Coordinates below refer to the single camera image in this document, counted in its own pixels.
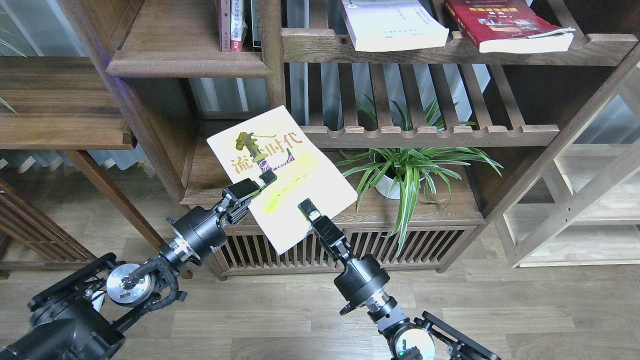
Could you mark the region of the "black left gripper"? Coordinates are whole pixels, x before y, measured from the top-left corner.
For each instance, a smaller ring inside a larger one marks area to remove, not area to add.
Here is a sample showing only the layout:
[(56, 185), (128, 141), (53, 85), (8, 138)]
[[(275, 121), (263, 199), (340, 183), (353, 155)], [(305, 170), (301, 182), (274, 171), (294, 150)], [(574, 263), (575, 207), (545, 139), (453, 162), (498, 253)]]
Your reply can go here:
[(227, 241), (224, 227), (237, 224), (247, 212), (249, 203), (277, 179), (272, 170), (259, 175), (259, 180), (242, 180), (222, 191), (222, 199), (210, 209), (197, 206), (178, 220), (168, 218), (173, 226), (174, 240), (166, 246), (170, 265), (192, 262), (201, 265)]

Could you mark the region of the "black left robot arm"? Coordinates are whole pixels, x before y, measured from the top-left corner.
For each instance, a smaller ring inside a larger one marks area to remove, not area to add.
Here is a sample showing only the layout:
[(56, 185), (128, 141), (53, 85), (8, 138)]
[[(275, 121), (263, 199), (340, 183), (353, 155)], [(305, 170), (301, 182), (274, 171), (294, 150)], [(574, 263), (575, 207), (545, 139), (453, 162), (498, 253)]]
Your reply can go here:
[(222, 191), (212, 208), (197, 206), (173, 221), (176, 236), (146, 262), (127, 263), (107, 253), (40, 292), (28, 303), (32, 330), (1, 351), (3, 360), (107, 360), (124, 333), (147, 313), (183, 301), (178, 276), (226, 243), (224, 226), (237, 224), (252, 199), (276, 180), (266, 171)]

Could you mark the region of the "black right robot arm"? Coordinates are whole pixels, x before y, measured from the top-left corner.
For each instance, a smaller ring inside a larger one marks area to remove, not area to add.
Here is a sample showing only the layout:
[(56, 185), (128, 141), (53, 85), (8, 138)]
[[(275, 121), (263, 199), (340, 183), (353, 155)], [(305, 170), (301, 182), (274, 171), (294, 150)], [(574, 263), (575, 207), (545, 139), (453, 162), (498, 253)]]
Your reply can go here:
[(378, 332), (386, 339), (394, 360), (433, 360), (434, 339), (445, 344), (451, 360), (498, 359), (497, 354), (427, 311), (422, 317), (410, 320), (397, 300), (386, 293), (390, 276), (375, 257), (370, 253), (362, 257), (354, 255), (345, 234), (329, 217), (320, 214), (310, 199), (298, 207), (322, 248), (332, 260), (343, 265), (342, 273), (333, 281), (347, 302), (340, 314), (365, 307)]

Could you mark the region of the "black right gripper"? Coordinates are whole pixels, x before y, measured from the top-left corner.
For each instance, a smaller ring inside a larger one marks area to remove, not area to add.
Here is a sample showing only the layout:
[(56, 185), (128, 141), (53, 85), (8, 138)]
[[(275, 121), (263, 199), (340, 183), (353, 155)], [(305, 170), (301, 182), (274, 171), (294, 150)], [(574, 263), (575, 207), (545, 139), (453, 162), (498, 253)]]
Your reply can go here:
[(372, 254), (354, 255), (346, 236), (323, 216), (310, 198), (298, 204), (299, 210), (317, 233), (322, 248), (332, 260), (343, 265), (334, 285), (347, 301), (346, 308), (383, 308), (390, 296), (384, 291), (390, 276)]

